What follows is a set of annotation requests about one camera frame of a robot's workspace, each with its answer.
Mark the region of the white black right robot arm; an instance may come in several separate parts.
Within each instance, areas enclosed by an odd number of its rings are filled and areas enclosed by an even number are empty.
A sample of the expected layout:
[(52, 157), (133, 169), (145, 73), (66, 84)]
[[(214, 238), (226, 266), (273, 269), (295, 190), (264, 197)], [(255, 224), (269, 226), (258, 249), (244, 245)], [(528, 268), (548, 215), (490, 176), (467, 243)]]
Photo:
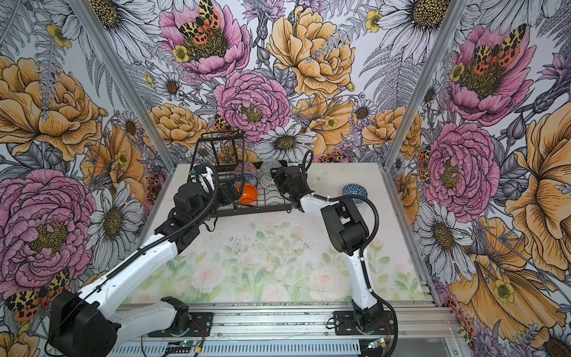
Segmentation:
[(394, 308), (373, 289), (368, 272), (367, 247), (379, 231), (380, 216), (366, 196), (355, 194), (329, 197), (310, 189), (307, 166), (272, 169), (278, 191), (294, 209), (319, 213), (333, 248), (346, 255), (352, 306), (358, 329), (371, 333)]

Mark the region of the left aluminium corner post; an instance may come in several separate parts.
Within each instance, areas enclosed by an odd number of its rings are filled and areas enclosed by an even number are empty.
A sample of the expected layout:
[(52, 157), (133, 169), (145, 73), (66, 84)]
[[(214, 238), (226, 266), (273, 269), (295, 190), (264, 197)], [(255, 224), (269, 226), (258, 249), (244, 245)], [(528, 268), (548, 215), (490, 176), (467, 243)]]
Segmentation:
[(112, 44), (111, 38), (102, 28), (89, 1), (71, 1), (70, 7), (85, 29), (89, 39), (93, 41), (97, 52), (102, 56), (102, 60), (105, 62), (110, 73), (114, 76), (123, 94), (126, 96), (132, 111), (140, 120), (142, 127), (145, 129), (150, 141), (154, 144), (156, 152), (161, 157), (167, 171), (172, 173), (176, 169), (177, 162), (162, 139), (153, 119), (151, 119), (150, 113), (147, 111), (144, 101), (135, 89), (128, 72), (124, 68)]

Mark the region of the blue floral ceramic bowl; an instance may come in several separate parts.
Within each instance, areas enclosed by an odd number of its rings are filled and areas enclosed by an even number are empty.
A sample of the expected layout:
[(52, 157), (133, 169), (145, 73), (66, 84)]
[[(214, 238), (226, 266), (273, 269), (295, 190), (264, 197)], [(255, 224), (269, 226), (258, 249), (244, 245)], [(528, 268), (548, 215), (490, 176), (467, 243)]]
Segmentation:
[(244, 173), (245, 181), (254, 187), (258, 186), (258, 178), (252, 173)]

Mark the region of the dark blue patterned bowl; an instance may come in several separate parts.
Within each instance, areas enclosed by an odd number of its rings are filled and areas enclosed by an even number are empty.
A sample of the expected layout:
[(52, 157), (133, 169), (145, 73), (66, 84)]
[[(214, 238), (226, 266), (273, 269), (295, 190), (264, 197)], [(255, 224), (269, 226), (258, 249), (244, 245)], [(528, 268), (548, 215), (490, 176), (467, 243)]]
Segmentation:
[(342, 189), (343, 196), (356, 196), (356, 198), (352, 198), (355, 204), (360, 205), (363, 202), (363, 198), (368, 198), (367, 190), (355, 183), (346, 184)]

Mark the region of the green circuit board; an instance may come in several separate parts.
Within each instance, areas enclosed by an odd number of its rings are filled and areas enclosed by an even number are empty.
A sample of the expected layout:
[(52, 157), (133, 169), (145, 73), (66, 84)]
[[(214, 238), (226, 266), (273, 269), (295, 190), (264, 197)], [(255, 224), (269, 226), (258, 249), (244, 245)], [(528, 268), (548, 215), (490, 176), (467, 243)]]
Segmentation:
[(202, 341), (201, 340), (182, 340), (177, 342), (169, 342), (168, 348), (182, 348), (182, 349), (190, 349), (192, 347), (198, 347)]

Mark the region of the white brown lattice bowl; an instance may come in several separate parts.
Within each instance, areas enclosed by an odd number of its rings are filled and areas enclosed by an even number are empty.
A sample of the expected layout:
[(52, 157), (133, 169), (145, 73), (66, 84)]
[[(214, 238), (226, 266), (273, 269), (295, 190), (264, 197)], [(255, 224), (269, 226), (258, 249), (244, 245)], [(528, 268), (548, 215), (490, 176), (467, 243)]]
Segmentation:
[(276, 190), (277, 189), (277, 185), (276, 185), (274, 179), (272, 178), (272, 174), (269, 171), (263, 173), (260, 176), (259, 183), (261, 184), (262, 188), (264, 188), (265, 190)]

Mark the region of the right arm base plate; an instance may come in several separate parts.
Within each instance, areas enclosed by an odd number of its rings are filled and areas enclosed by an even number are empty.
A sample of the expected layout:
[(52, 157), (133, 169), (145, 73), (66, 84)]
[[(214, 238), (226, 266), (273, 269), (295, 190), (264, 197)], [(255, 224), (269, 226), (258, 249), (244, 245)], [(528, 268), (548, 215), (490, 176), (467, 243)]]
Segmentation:
[(353, 311), (334, 311), (332, 318), (337, 336), (388, 336), (394, 334), (397, 328), (396, 319), (390, 312), (385, 312), (385, 315), (378, 322), (364, 329), (358, 327)]

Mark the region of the red patterned ceramic bowl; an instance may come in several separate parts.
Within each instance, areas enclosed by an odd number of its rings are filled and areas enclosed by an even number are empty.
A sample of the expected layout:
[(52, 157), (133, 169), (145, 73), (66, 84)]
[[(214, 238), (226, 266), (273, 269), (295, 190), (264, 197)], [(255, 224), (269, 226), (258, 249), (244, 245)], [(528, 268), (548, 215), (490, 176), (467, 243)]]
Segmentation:
[(258, 169), (256, 166), (251, 162), (240, 163), (236, 166), (233, 173), (235, 175), (242, 175), (246, 173), (250, 173), (254, 176), (258, 176)]

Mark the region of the right aluminium corner post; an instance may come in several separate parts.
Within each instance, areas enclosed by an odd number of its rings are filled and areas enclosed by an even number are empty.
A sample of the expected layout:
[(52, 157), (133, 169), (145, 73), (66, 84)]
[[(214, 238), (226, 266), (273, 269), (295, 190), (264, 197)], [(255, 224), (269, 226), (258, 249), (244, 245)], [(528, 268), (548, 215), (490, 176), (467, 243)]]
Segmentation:
[(422, 102), (422, 98), (430, 85), (431, 78), (436, 72), (449, 43), (453, 40), (454, 33), (461, 22), (462, 15), (467, 6), (468, 1), (465, 0), (451, 2), (447, 15), (444, 18), (443, 25), (437, 35), (436, 42), (432, 47), (431, 52), (428, 54), (421, 75), (416, 81), (416, 86), (407, 103), (406, 110), (402, 116), (401, 125), (397, 129), (395, 137), (390, 143), (389, 153), (383, 161), (383, 168), (385, 170), (389, 170), (391, 165), (395, 162), (396, 155), (400, 152), (401, 146), (404, 144), (404, 140), (406, 139), (406, 135), (413, 125), (418, 108)]

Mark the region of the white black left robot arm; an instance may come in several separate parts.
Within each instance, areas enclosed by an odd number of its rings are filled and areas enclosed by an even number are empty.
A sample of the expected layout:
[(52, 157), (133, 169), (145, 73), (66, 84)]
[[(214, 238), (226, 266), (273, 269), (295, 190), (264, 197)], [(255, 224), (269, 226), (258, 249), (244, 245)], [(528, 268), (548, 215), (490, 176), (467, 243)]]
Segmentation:
[(167, 220), (144, 245), (102, 278), (54, 299), (48, 343), (60, 356), (107, 356), (115, 346), (150, 333), (184, 335), (192, 324), (189, 306), (175, 297), (123, 314), (117, 308), (158, 268), (180, 255), (222, 206), (241, 196), (232, 181), (207, 174), (183, 184)]

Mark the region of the green patterned ceramic bowl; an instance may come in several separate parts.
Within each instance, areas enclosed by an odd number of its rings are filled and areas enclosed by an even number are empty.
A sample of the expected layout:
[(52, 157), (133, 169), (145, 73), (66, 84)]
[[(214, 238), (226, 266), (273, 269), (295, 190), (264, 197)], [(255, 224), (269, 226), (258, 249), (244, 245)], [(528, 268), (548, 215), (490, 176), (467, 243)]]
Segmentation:
[(280, 169), (282, 164), (278, 160), (265, 161), (260, 165), (261, 174), (267, 173), (272, 169)]

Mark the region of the orange plastic bowl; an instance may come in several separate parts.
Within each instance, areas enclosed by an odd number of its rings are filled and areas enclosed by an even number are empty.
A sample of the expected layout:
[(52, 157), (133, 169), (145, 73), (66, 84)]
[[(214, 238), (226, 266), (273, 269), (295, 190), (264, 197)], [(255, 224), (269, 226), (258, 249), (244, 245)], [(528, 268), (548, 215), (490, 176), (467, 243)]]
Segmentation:
[(258, 190), (253, 184), (238, 184), (236, 189), (242, 194), (242, 196), (237, 200), (238, 203), (250, 205), (257, 201)]

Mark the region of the aluminium corner post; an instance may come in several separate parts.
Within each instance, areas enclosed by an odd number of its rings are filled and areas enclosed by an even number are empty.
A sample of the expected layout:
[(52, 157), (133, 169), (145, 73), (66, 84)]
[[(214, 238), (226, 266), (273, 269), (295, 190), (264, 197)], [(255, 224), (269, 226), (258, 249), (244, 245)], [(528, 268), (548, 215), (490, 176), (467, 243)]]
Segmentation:
[(449, 43), (453, 40), (454, 33), (461, 22), (462, 15), (467, 6), (468, 1), (465, 0), (451, 2), (447, 15), (444, 18), (443, 25), (437, 35), (436, 42), (432, 47), (431, 52), (428, 54), (421, 75), (416, 81), (416, 86), (407, 103), (406, 110), (402, 116), (401, 125), (397, 129), (395, 137), (390, 143), (389, 153), (383, 161), (383, 168), (385, 170), (389, 170), (391, 165), (395, 162), (396, 155), (400, 152), (401, 146), (404, 144), (404, 140), (406, 139), (406, 135), (413, 125), (418, 108), (422, 102), (422, 98), (430, 85), (431, 78), (436, 72)]
[(114, 76), (123, 94), (126, 96), (132, 111), (140, 120), (142, 127), (145, 129), (150, 141), (154, 144), (156, 152), (161, 157), (167, 171), (172, 173), (176, 169), (177, 162), (162, 139), (153, 119), (151, 119), (150, 113), (147, 111), (144, 101), (135, 89), (128, 72), (124, 68), (112, 44), (111, 38), (102, 28), (89, 1), (71, 1), (70, 7), (85, 29), (89, 39), (93, 41), (97, 52), (102, 56), (102, 60), (105, 62), (110, 73)]

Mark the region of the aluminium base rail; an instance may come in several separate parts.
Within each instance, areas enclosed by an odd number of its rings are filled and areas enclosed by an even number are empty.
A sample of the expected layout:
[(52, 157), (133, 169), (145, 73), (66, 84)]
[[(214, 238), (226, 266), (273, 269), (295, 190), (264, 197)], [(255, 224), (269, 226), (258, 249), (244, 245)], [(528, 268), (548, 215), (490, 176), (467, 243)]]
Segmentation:
[[(154, 332), (115, 346), (107, 356), (454, 356), (459, 326), (449, 308), (396, 302), (397, 328), (388, 336), (337, 336), (333, 312), (348, 303), (261, 303), (189, 306), (212, 312), (209, 337)], [(201, 340), (190, 349), (169, 342)]]

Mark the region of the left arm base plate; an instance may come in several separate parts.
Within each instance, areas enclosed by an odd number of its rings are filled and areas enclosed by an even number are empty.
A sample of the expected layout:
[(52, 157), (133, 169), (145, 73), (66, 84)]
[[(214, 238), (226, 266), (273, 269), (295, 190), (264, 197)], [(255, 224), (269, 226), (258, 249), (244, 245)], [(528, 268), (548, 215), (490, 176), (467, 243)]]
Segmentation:
[(188, 336), (209, 337), (213, 326), (214, 314), (212, 312), (190, 312)]

